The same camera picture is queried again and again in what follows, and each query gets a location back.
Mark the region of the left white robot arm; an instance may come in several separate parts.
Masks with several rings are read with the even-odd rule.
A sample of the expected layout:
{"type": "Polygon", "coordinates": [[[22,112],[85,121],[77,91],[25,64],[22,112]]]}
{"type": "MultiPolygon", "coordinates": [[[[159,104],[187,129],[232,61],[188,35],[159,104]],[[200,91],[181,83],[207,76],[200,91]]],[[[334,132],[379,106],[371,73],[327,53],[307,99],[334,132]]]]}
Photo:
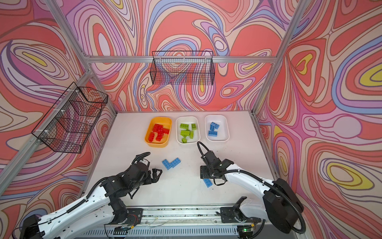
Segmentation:
{"type": "Polygon", "coordinates": [[[44,216],[27,217],[21,239],[74,238],[99,225],[126,224],[131,217],[122,198],[133,198],[143,185],[157,183],[163,171],[150,169],[144,158],[135,159],[121,173],[101,178],[89,193],[75,202],[44,216]]]}

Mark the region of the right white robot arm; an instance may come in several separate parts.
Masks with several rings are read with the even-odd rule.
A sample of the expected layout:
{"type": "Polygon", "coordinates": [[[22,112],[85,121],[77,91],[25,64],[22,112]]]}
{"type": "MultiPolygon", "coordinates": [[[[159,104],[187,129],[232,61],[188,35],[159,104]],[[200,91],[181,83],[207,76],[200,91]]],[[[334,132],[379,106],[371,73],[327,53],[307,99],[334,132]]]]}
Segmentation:
{"type": "Polygon", "coordinates": [[[201,179],[222,180],[220,186],[226,182],[235,184],[262,200],[262,203],[257,203],[245,196],[240,198],[233,206],[234,215],[240,222],[244,221],[243,217],[258,218],[271,222],[285,234],[306,232],[306,222],[302,216],[304,206],[285,180],[256,176],[231,160],[220,160],[211,150],[201,155],[205,163],[200,169],[201,179]]]}

